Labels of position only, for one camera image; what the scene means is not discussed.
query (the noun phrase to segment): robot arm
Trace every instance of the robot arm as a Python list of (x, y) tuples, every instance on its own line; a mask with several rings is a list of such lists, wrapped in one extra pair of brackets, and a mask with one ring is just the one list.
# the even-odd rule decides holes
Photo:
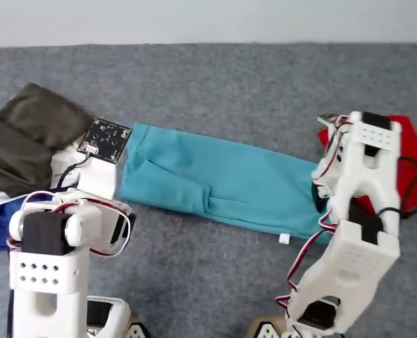
[[(78, 149), (86, 154), (78, 163), (78, 189), (31, 193), (12, 216), (8, 337), (147, 337), (125, 301), (88, 296), (89, 253), (115, 257), (123, 252), (135, 221), (127, 204), (113, 200), (116, 164), (130, 132), (96, 119)], [(54, 199), (28, 203), (35, 194)]]
[[(285, 337), (346, 332), (398, 259), (400, 133), (399, 123), (358, 111), (330, 127), (330, 144), (313, 173), (313, 183), (318, 206), (329, 198), (320, 225), (332, 239), (298, 285), (289, 279), (292, 293), (282, 298), (289, 299), (284, 305)], [(363, 213), (354, 203), (352, 197), (362, 195), (370, 197), (379, 216)], [(328, 217), (329, 224), (324, 222)]]
[[(131, 209), (78, 190), (58, 198), (26, 203), (10, 221), (11, 236), (22, 240), (10, 252), (13, 336), (83, 338), (92, 332), (100, 338), (126, 337), (127, 303), (87, 291), (89, 251), (117, 256), (130, 237)], [(136, 332), (141, 337), (141, 328)]]

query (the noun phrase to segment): black circuit board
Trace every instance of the black circuit board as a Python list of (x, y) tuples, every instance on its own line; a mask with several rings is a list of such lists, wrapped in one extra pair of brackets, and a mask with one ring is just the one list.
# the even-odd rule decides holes
[(80, 142), (78, 151), (116, 164), (131, 134), (132, 128), (97, 118)]

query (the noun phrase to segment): red cloth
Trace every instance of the red cloth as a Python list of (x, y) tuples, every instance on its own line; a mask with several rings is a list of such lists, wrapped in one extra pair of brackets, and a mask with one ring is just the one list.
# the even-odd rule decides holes
[[(407, 116), (391, 115), (388, 116), (390, 120), (397, 121), (402, 127), (402, 144), (401, 144), (401, 156), (413, 158), (417, 160), (417, 133), (413, 128), (412, 122)], [(328, 145), (328, 129), (321, 130), (318, 133), (323, 146)], [(401, 198), (404, 197), (409, 185), (413, 181), (417, 174), (417, 165), (411, 161), (405, 161), (400, 159), (398, 163), (398, 192)], [(369, 212), (375, 213), (373, 206), (371, 205), (370, 199), (367, 196), (358, 199), (359, 203)], [(406, 200), (405, 210), (410, 211), (417, 208), (417, 183), (413, 188), (410, 196)]]

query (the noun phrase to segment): cable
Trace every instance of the cable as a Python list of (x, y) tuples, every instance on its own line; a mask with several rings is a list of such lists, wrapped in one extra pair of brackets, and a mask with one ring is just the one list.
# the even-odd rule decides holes
[[(346, 124), (351, 124), (351, 123), (343, 123), (343, 124), (340, 125), (340, 127), (343, 126), (343, 125), (346, 125)], [(328, 165), (326, 166), (325, 170), (321, 173), (321, 175), (319, 175), (317, 178), (313, 179), (314, 182), (316, 180), (319, 180), (320, 178), (322, 178), (322, 176), (324, 176), (329, 171), (330, 166), (334, 163), (334, 160), (335, 160), (335, 157), (337, 155), (337, 151), (340, 147), (340, 142), (342, 141), (343, 135), (347, 134), (347, 133), (348, 132), (340, 132), (340, 136), (339, 136), (339, 139), (338, 139), (338, 142), (337, 142), (337, 146), (335, 147), (334, 154), (330, 158)]]
[(61, 174), (60, 179), (58, 180), (58, 183), (57, 183), (57, 185), (56, 185), (56, 188), (57, 188), (57, 189), (62, 188), (62, 186), (63, 186), (63, 182), (64, 182), (64, 180), (65, 180), (66, 176), (68, 176), (68, 174), (69, 174), (71, 171), (73, 171), (74, 169), (79, 168), (79, 167), (81, 167), (82, 165), (84, 165), (84, 164), (88, 161), (88, 159), (89, 159), (90, 157), (91, 157), (91, 153), (87, 153), (87, 155), (85, 156), (85, 159), (84, 159), (83, 161), (81, 161), (81, 162), (79, 162), (79, 163), (74, 163), (74, 164), (72, 164), (72, 165), (69, 165), (69, 166), (65, 169), (65, 171), (63, 171), (63, 174)]
[(70, 203), (63, 203), (59, 206), (57, 206), (52, 212), (53, 213), (62, 213), (64, 210), (69, 208), (70, 206), (78, 206), (78, 203), (70, 202)]
[(288, 282), (289, 286), (294, 291), (296, 291), (296, 292), (298, 291), (296, 284), (291, 281), (294, 273), (296, 272), (296, 270), (298, 270), (298, 267), (301, 264), (301, 262), (303, 261), (303, 259), (304, 259), (305, 255), (306, 255), (307, 250), (309, 249), (310, 245), (312, 245), (316, 241), (316, 239), (319, 238), (325, 232), (328, 232), (330, 234), (334, 234), (335, 233), (334, 230), (328, 230), (328, 229), (323, 229), (323, 230), (320, 230), (320, 231), (316, 232), (303, 245), (303, 247), (301, 248), (301, 251), (298, 253), (298, 256), (294, 260), (293, 265), (292, 265), (292, 267), (290, 268), (290, 271), (287, 274), (287, 282)]
[[(406, 156), (401, 156), (399, 158), (399, 160), (403, 160), (403, 161), (409, 161), (412, 162), (414, 165), (417, 166), (417, 160), (411, 157), (406, 157)], [(400, 207), (398, 208), (394, 208), (391, 206), (388, 206), (386, 208), (383, 208), (381, 211), (378, 212), (378, 216), (382, 215), (385, 211), (394, 211), (395, 213), (399, 214), (399, 217), (403, 220), (406, 220), (407, 218), (417, 214), (417, 208), (412, 209), (410, 211), (406, 211), (406, 205), (407, 205), (407, 200), (409, 198), (409, 196), (411, 196), (411, 193), (413, 191), (413, 189), (415, 188), (417, 183), (417, 172), (415, 174), (415, 176), (413, 177), (411, 183), (409, 184), (406, 192), (404, 193), (404, 196), (402, 198), (402, 201), (400, 203)]]
[(291, 295), (286, 294), (285, 296), (278, 296), (274, 299), (274, 301), (284, 310), (288, 309), (288, 304), (284, 303), (284, 301), (288, 301), (291, 298)]
[(20, 205), (20, 210), (24, 210), (25, 208), (25, 204), (27, 204), (27, 202), (35, 196), (39, 196), (39, 195), (49, 195), (52, 196), (55, 199), (58, 199), (60, 203), (63, 203), (63, 200), (55, 193), (53, 192), (48, 192), (46, 190), (38, 190), (37, 192), (31, 192), (30, 194), (28, 194), (25, 198), (24, 201), (22, 202), (22, 204)]
[(95, 249), (90, 249), (90, 251), (93, 254), (96, 254), (98, 256), (103, 256), (103, 257), (106, 257), (106, 258), (114, 258), (116, 256), (119, 256), (125, 250), (125, 248), (127, 247), (127, 245), (129, 244), (129, 242), (130, 242), (130, 235), (132, 233), (132, 225), (130, 223), (130, 219), (129, 219), (128, 215), (124, 211), (122, 211), (121, 209), (119, 209), (117, 206), (113, 206), (113, 205), (108, 204), (108, 203), (105, 203), (103, 201), (99, 201), (97, 199), (85, 199), (85, 200), (87, 200), (88, 202), (91, 202), (93, 204), (100, 205), (100, 206), (102, 206), (104, 208), (111, 209), (111, 210), (115, 211), (116, 213), (118, 213), (119, 215), (121, 215), (121, 216), (124, 217), (125, 222), (127, 223), (126, 224), (126, 227), (127, 227), (127, 237), (125, 238), (125, 241), (124, 241), (123, 245), (121, 246), (121, 248), (118, 250), (118, 252), (116, 252), (116, 253), (104, 253), (104, 252), (97, 251)]
[(294, 325), (292, 325), (293, 326), (293, 330), (295, 330), (296, 331), (296, 333), (299, 335), (299, 338), (304, 338), (303, 336), (302, 336), (302, 334), (301, 334), (301, 332), (296, 328), (296, 326), (294, 326)]

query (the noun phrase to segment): carpet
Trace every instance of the carpet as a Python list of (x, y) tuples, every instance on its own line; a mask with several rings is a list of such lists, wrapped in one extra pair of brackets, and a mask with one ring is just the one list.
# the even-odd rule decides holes
[[(103, 118), (252, 144), (319, 161), (319, 113), (409, 115), (417, 130), (414, 45), (144, 45), (0, 49), (0, 108), (26, 82)], [(302, 240), (147, 206), (127, 251), (92, 257), (91, 294), (129, 302), (153, 337), (243, 337), (273, 299)], [(417, 216), (401, 224), (402, 256), (348, 338), (417, 337)], [(315, 245), (300, 271), (323, 252)], [(8, 259), (0, 253), (0, 338)]]

